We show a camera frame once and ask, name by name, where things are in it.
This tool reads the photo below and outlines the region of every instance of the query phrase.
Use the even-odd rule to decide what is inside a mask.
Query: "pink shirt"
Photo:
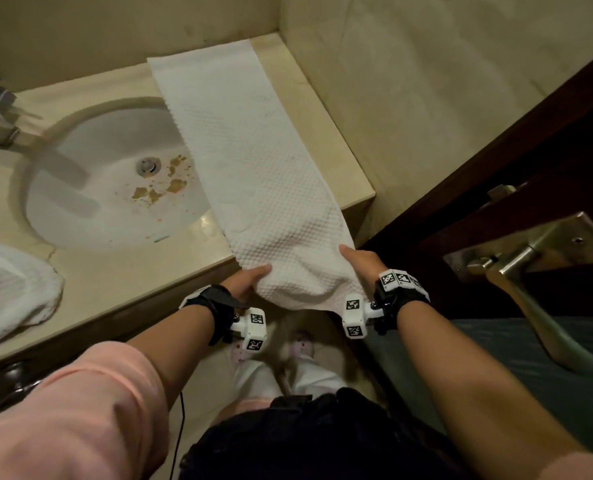
[[[89,348],[0,414],[0,480],[140,479],[167,452],[163,385],[141,352],[119,342]],[[539,478],[593,480],[593,455],[565,456]]]

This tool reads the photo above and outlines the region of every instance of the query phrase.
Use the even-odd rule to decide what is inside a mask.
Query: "beige marble wall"
[[[593,0],[283,0],[378,232],[593,58]]]
[[[267,34],[280,0],[0,0],[0,75],[18,91]]]

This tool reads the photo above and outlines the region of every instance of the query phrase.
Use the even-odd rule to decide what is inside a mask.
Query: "oval sink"
[[[209,209],[163,100],[118,106],[57,124],[35,156],[25,215],[59,248],[161,241]]]

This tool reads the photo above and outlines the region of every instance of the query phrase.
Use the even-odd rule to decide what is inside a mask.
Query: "black cable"
[[[179,443],[180,443],[180,434],[183,432],[183,423],[185,423],[185,404],[183,403],[183,393],[180,393],[180,429],[179,429],[179,437],[177,438],[177,445],[174,449],[174,458],[172,459],[172,469],[170,470],[170,480],[172,480],[172,476],[174,475],[174,465],[176,465],[176,456],[179,452]]]

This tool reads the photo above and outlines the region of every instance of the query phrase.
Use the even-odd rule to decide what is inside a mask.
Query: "white towel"
[[[52,316],[63,278],[41,259],[0,244],[0,339]]]
[[[237,261],[273,265],[259,295],[341,314],[362,292],[338,251],[352,238],[250,42],[148,62]]]

